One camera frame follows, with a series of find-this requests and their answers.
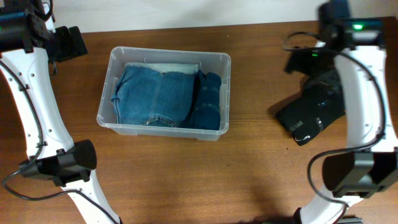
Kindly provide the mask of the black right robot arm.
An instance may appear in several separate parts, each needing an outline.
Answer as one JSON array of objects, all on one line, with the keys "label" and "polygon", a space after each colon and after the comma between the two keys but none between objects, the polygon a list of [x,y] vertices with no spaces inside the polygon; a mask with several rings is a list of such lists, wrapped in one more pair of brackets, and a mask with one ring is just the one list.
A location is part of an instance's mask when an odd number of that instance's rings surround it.
[{"label": "black right robot arm", "polygon": [[318,8],[317,43],[292,47],[286,72],[310,77],[332,64],[340,78],[347,117],[346,147],[319,154],[323,186],[298,208],[294,223],[348,223],[346,211],[397,182],[397,136],[386,89],[383,23],[351,17],[347,1]]}]

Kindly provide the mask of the light blue jeans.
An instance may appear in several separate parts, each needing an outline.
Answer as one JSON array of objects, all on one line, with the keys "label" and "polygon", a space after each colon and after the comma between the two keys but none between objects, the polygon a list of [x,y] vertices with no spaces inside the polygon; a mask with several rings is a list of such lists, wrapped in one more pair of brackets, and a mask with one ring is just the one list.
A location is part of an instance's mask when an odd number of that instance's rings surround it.
[{"label": "light blue jeans", "polygon": [[131,66],[149,68],[159,73],[179,72],[191,75],[200,70],[200,66],[198,64],[129,62],[124,65],[124,67]]}]

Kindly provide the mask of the black garment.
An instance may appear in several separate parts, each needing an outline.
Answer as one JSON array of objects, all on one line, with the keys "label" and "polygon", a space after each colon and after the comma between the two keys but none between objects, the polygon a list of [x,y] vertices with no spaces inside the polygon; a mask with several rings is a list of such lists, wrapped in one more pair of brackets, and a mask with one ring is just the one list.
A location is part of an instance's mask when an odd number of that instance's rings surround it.
[{"label": "black garment", "polygon": [[293,140],[303,146],[345,115],[343,90],[333,69],[310,77],[301,96],[276,112],[276,118]]}]

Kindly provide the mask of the teal garment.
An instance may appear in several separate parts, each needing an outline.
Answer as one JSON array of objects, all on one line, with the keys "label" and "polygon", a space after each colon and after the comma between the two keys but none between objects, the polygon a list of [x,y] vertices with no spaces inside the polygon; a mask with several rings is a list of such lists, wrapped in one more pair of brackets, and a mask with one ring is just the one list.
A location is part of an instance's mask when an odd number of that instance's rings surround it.
[{"label": "teal garment", "polygon": [[199,70],[195,74],[193,100],[188,116],[180,123],[181,128],[220,129],[220,90],[222,80],[219,75]]}]

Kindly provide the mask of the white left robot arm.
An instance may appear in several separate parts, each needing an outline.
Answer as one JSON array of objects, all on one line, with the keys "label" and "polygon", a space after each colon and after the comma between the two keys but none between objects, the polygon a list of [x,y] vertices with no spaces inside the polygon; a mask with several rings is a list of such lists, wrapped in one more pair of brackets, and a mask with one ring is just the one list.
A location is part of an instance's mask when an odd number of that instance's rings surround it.
[{"label": "white left robot arm", "polygon": [[52,1],[1,2],[1,74],[14,97],[27,148],[17,173],[51,180],[87,223],[120,223],[99,185],[94,145],[72,139],[50,82],[59,62],[88,51],[79,28],[54,23]]}]

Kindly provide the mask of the dark blue jeans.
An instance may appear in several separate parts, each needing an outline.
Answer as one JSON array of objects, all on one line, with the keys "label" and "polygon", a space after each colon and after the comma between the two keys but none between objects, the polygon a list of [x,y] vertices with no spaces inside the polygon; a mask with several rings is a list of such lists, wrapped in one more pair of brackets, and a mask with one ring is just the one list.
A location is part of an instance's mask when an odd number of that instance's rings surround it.
[{"label": "dark blue jeans", "polygon": [[194,74],[126,67],[111,97],[119,124],[176,128],[191,108]]}]

